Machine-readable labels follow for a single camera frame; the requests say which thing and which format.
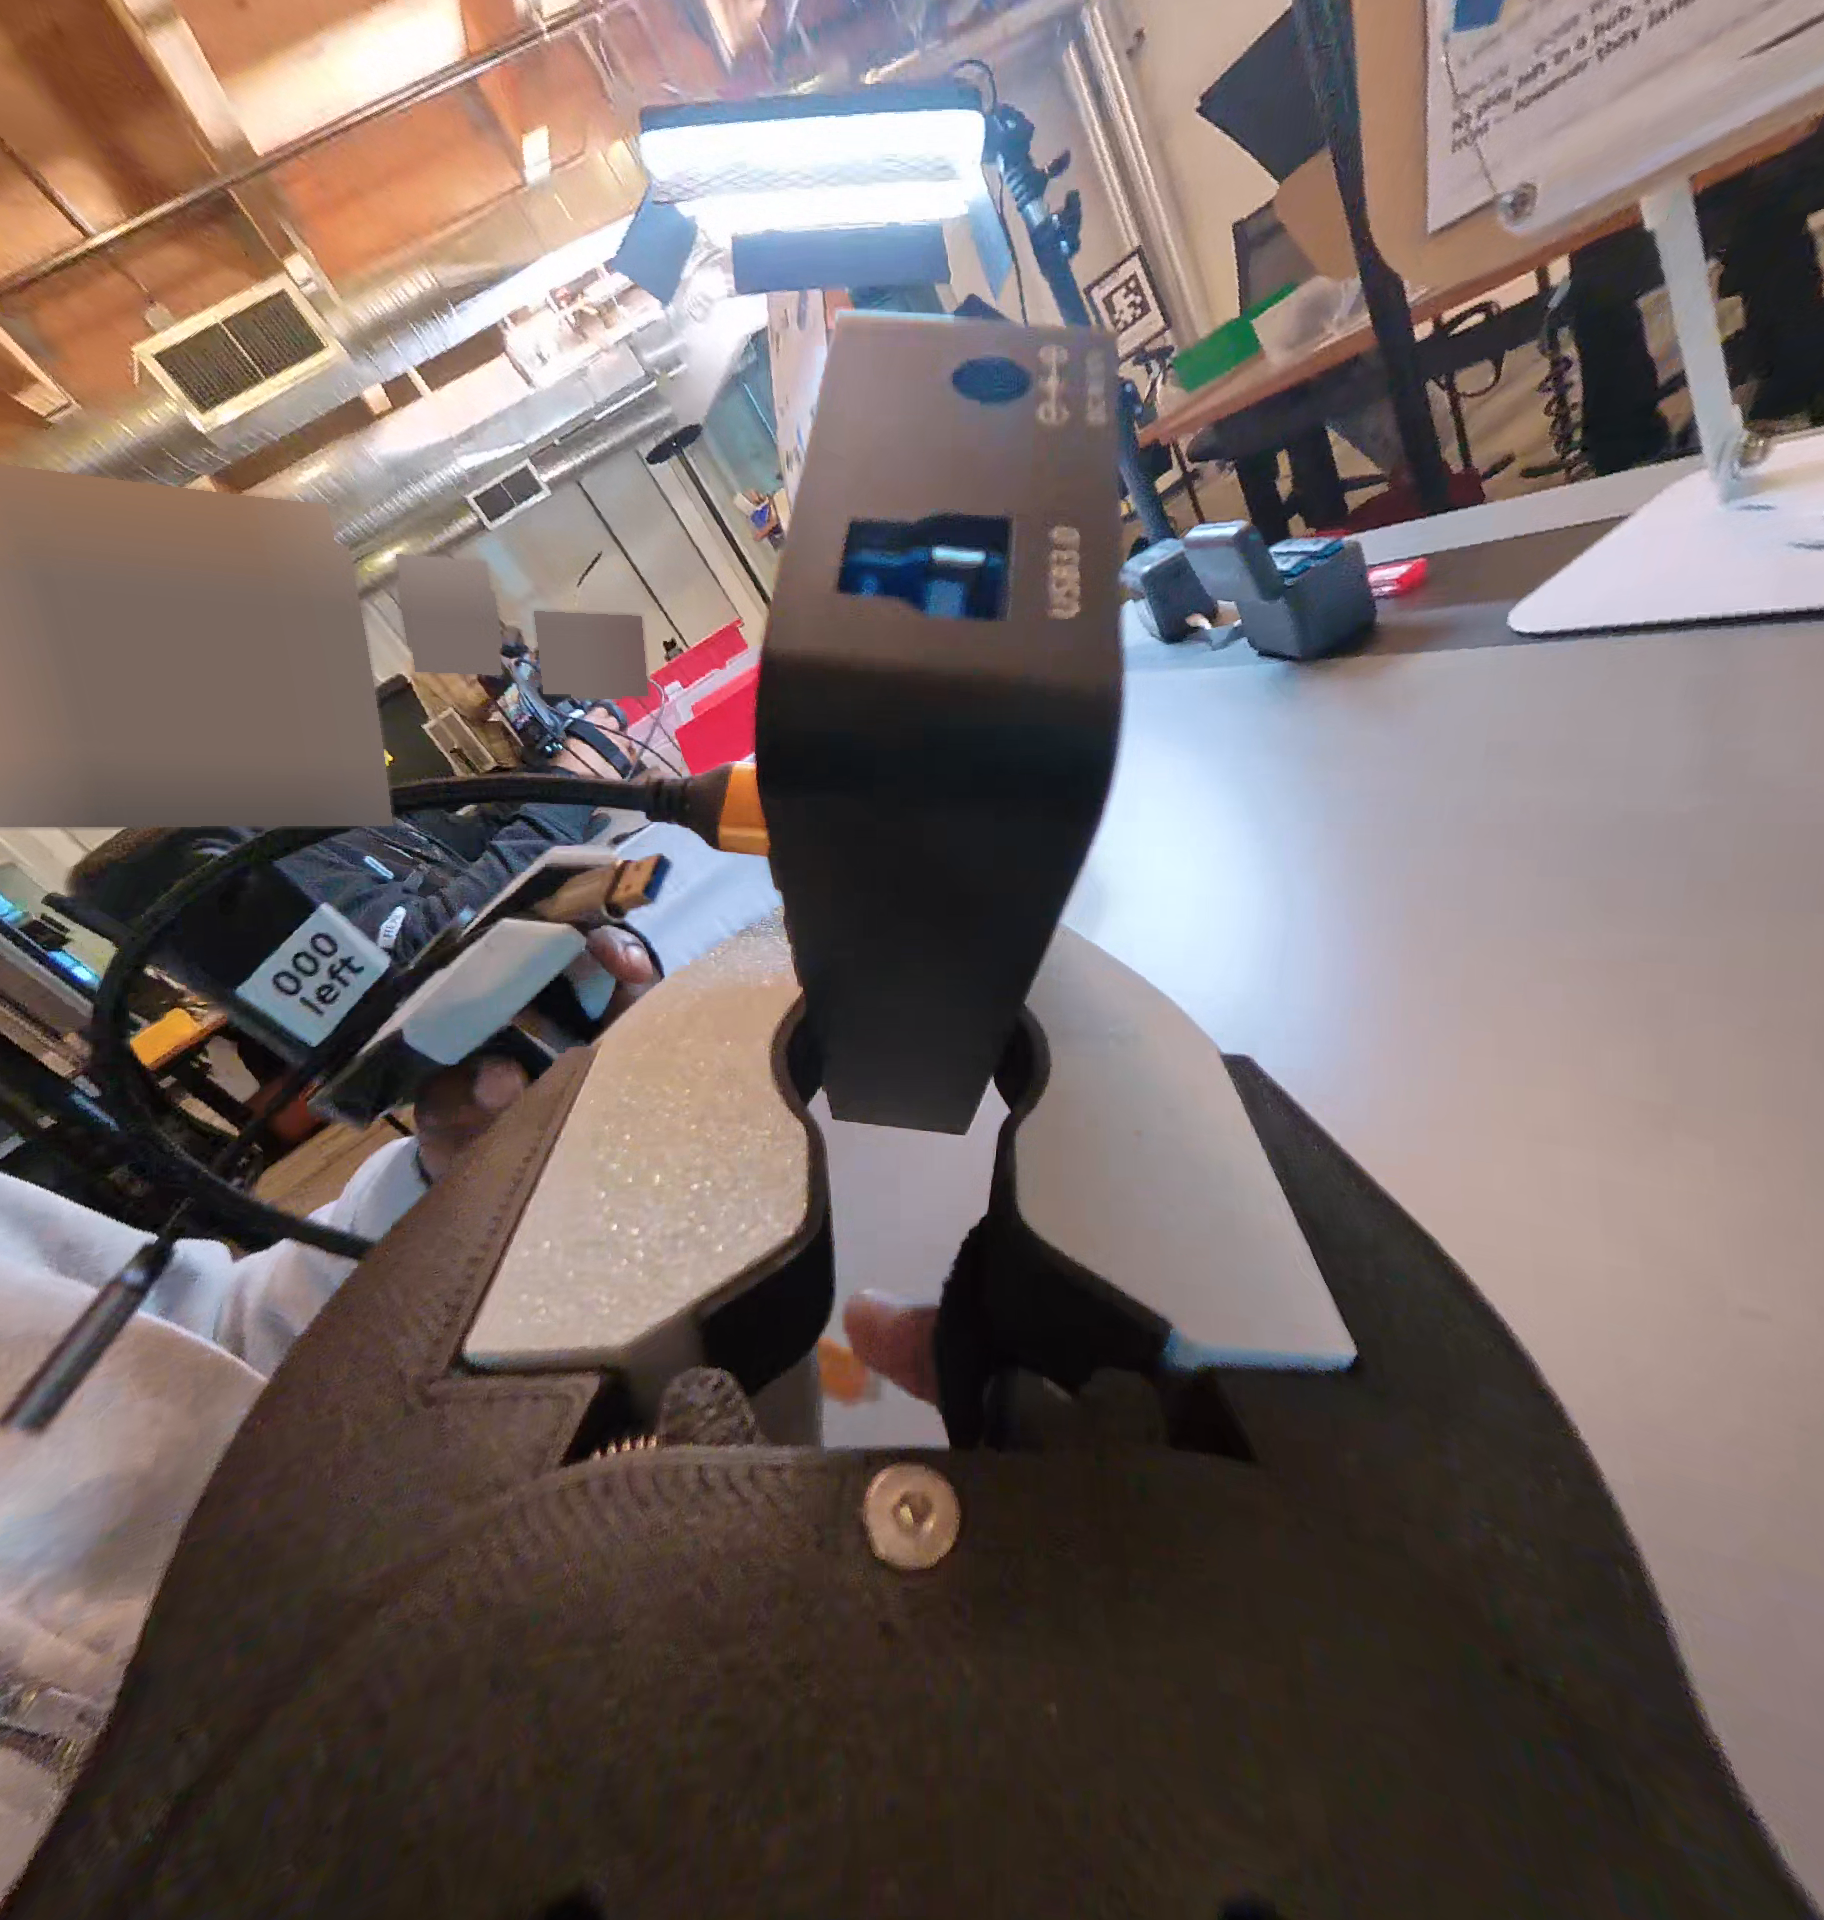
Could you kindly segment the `black light flag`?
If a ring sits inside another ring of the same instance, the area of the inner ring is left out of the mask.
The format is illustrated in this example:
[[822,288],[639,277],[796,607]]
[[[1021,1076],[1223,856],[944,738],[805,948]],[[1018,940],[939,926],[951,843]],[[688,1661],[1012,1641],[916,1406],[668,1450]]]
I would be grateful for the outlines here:
[[1358,157],[1356,31],[1350,1],[1313,4],[1316,31],[1286,8],[1199,101],[1199,116],[1277,182],[1330,146],[1322,101],[1338,108],[1340,147]]

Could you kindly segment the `black usb hub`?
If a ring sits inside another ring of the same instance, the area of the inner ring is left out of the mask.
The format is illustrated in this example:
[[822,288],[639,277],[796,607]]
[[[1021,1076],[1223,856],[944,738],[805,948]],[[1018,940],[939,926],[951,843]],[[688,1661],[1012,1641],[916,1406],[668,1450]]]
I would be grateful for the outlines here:
[[763,630],[754,762],[835,1119],[965,1134],[1117,767],[1117,351],[850,313]]

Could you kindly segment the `person's left hand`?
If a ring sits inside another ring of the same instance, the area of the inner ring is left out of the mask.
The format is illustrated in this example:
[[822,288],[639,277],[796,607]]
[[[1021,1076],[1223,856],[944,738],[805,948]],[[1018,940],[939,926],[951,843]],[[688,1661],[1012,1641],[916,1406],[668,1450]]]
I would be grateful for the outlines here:
[[[584,927],[591,1011],[576,1008],[561,1026],[571,1043],[596,1039],[663,976],[651,938],[624,924]],[[425,1186],[446,1177],[534,1082],[536,1054],[496,1043],[429,1078],[414,1105],[416,1166]]]

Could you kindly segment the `person's right hand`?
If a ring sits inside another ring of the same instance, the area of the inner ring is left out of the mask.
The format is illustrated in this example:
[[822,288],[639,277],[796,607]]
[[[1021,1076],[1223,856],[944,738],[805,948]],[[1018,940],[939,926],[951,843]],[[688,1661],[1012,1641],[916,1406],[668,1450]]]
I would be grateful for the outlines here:
[[870,1374],[916,1402],[939,1404],[939,1305],[857,1292],[844,1307],[842,1326],[853,1356]]

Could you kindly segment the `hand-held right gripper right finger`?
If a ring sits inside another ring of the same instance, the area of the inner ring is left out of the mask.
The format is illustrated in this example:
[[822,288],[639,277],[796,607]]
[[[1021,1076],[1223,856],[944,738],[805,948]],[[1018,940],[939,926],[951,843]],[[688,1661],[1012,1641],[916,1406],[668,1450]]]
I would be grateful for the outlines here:
[[1059,930],[994,1089],[986,1212],[935,1326],[953,1447],[997,1447],[1027,1382],[1128,1376],[1174,1419],[1218,1374],[1356,1364],[1226,1057],[1148,979]]

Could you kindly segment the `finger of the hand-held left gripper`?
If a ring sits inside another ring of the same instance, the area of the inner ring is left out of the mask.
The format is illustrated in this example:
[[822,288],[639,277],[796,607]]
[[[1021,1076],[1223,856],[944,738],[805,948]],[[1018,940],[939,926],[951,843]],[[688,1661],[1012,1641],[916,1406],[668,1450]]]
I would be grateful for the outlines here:
[[609,918],[622,854],[600,849],[556,849],[526,867],[490,900],[465,906],[420,943],[406,962],[449,962],[505,922],[587,927]]
[[350,1062],[323,1078],[314,1110],[366,1125],[411,1105],[430,1078],[481,1054],[584,956],[584,933],[565,924],[516,916],[488,926],[406,989]]

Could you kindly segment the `silver ventilation duct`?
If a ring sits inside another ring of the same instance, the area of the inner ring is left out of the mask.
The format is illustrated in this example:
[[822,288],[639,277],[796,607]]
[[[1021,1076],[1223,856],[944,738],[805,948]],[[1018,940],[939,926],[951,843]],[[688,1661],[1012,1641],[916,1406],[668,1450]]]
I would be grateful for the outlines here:
[[408,393],[371,414],[351,393],[293,393],[243,419],[197,429],[171,403],[60,432],[18,467],[171,489],[262,492],[361,514],[420,483],[509,462],[587,421],[658,393],[685,369],[683,340],[644,291],[599,271],[404,369]]

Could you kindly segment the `black light stand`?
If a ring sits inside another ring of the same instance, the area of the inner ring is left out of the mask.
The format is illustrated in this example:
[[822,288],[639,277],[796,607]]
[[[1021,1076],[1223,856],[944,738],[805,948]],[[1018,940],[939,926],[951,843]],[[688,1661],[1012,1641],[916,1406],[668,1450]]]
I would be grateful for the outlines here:
[[1096,321],[1092,301],[1073,271],[1080,229],[1078,194],[1067,190],[1063,203],[1052,203],[1048,168],[1033,157],[1033,132],[1033,121],[1016,105],[992,105],[986,108],[984,158],[1021,218],[1029,251],[1059,318],[1069,327],[1093,332],[1099,356],[1117,376],[1119,487],[1139,521],[1141,541],[1136,552],[1141,552],[1171,540],[1172,527],[1157,489],[1143,467],[1136,389],[1119,372],[1117,344]]

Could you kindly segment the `black round-headed pole stand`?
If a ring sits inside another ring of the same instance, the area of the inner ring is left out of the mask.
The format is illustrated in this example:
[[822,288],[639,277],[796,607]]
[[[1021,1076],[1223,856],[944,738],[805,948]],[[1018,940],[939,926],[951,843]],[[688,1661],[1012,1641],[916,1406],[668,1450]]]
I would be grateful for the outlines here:
[[1406,456],[1406,476],[1426,514],[1451,506],[1447,465],[1420,362],[1406,287],[1379,248],[1363,166],[1363,127],[1356,36],[1350,4],[1293,1],[1302,56],[1316,116],[1324,130],[1338,197],[1352,241],[1368,314],[1390,386],[1392,409]]

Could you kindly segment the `green plastic bin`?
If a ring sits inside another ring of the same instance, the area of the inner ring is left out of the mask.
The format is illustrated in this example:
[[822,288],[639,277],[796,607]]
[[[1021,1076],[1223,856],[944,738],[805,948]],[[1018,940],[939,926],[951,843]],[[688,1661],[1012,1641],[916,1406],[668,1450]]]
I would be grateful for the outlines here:
[[1168,362],[1166,376],[1187,393],[1209,388],[1216,379],[1226,376],[1263,353],[1259,323],[1272,309],[1288,299],[1302,288],[1298,281],[1265,293],[1255,306],[1235,318],[1220,323],[1199,343],[1177,348]]

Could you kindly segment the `wooden table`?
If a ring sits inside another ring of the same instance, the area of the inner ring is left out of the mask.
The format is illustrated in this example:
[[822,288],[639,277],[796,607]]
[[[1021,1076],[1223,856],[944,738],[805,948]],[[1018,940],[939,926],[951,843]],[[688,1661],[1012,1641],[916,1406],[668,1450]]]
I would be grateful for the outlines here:
[[[1442,287],[1426,287],[1408,299],[1414,323],[1437,330],[1442,318],[1495,291],[1547,268],[1554,259],[1622,227],[1637,225],[1637,210],[1620,210],[1558,238],[1528,241],[1523,253],[1508,255],[1498,268],[1477,269],[1470,278]],[[1350,323],[1318,338],[1304,353],[1273,358],[1261,351],[1196,391],[1183,391],[1139,429],[1141,447],[1168,445],[1183,450],[1191,437],[1218,419],[1238,417],[1273,397],[1290,393],[1310,381],[1377,351],[1377,332],[1368,321]]]

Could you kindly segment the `fiducial marker tag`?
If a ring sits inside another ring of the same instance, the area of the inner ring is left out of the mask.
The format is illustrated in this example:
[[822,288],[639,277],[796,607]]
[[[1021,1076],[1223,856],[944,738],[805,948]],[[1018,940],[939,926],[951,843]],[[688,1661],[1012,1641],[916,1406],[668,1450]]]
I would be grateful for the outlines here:
[[1084,282],[1084,298],[1098,326],[1119,353],[1134,353],[1171,332],[1163,299],[1143,248],[1129,248],[1109,269]]

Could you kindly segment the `person's white hoodie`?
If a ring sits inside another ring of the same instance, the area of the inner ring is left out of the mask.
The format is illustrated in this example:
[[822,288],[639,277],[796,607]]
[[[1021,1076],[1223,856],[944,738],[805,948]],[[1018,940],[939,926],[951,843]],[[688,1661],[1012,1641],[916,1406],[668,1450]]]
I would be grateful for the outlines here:
[[354,1263],[175,1245],[42,1434],[2,1424],[151,1238],[0,1170],[0,1900],[98,1740],[171,1553],[266,1379]]

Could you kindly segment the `grey metal drawstring tip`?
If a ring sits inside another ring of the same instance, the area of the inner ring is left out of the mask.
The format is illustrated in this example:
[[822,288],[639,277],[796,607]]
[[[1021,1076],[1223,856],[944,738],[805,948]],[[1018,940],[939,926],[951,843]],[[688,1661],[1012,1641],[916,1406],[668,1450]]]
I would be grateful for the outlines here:
[[136,1314],[147,1305],[188,1223],[191,1204],[181,1202],[166,1226],[92,1294],[81,1315],[64,1329],[56,1346],[2,1410],[2,1428],[42,1434],[52,1427]]

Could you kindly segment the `red plastic bin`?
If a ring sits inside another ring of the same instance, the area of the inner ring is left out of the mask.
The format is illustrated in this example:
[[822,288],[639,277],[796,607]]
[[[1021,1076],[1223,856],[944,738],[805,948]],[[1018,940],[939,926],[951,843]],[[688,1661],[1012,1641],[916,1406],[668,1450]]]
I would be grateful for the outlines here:
[[762,644],[733,619],[685,646],[647,676],[667,732],[681,732],[715,707],[729,707],[742,687],[754,687]]

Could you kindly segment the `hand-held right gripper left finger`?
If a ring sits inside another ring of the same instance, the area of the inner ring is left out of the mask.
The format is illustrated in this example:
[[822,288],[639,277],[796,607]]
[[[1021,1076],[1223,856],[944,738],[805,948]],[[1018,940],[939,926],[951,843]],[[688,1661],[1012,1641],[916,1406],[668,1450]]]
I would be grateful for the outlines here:
[[658,1404],[685,1368],[817,1404],[833,1305],[825,1144],[782,930],[673,972],[591,1051],[460,1356],[606,1374]]

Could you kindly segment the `led light panel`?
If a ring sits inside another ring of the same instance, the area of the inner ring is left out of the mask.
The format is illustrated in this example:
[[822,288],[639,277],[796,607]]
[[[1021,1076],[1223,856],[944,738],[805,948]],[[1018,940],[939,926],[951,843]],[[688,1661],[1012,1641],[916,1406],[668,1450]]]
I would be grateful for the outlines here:
[[739,298],[947,284],[958,232],[992,288],[1012,268],[971,83],[646,106],[639,157],[632,235],[681,265],[710,247]]

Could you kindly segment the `black floor lamp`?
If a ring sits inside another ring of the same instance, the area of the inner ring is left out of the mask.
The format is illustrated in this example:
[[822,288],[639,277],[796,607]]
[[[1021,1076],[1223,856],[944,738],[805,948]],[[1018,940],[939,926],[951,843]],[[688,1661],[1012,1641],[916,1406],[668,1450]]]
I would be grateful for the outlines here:
[[736,506],[725,468],[705,450],[703,426],[694,421],[673,429],[651,447],[647,465],[692,540],[705,546],[718,579],[736,582],[733,593],[747,608],[768,610],[775,562]]

